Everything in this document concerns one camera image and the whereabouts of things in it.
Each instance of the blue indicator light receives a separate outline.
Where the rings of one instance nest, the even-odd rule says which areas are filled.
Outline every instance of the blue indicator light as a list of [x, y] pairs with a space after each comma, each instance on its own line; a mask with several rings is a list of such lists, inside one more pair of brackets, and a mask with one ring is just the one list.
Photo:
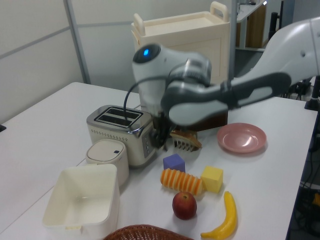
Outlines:
[[144, 50], [143, 56], [147, 56], [149, 54], [149, 49]]

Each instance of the purple cube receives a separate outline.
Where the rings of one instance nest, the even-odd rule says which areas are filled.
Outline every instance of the purple cube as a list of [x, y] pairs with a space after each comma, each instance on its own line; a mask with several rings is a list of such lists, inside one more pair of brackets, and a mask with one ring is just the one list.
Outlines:
[[179, 154], [176, 153], [163, 159], [163, 169], [175, 169], [180, 172], [186, 172], [186, 164]]

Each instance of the yellow cube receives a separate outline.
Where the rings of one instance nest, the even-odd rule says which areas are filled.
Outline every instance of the yellow cube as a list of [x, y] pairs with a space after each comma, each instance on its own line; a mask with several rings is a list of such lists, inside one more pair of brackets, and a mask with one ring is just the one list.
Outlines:
[[213, 166], [206, 166], [201, 174], [204, 189], [213, 193], [219, 193], [224, 178], [224, 171]]

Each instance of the toy banana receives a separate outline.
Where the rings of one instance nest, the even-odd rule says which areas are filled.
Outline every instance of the toy banana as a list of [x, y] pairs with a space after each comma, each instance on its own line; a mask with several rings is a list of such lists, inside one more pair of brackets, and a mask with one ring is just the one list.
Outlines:
[[229, 237], [237, 226], [237, 208], [234, 197], [228, 191], [224, 193], [225, 219], [224, 222], [216, 229], [210, 232], [201, 233], [201, 237], [205, 239], [221, 240]]

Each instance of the pink plate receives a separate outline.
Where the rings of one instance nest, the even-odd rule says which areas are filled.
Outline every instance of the pink plate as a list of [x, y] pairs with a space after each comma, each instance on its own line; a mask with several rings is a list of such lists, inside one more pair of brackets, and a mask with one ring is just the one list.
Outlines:
[[217, 133], [221, 147], [235, 153], [251, 153], [261, 149], [267, 136], [257, 126], [247, 123], [231, 123], [223, 126]]

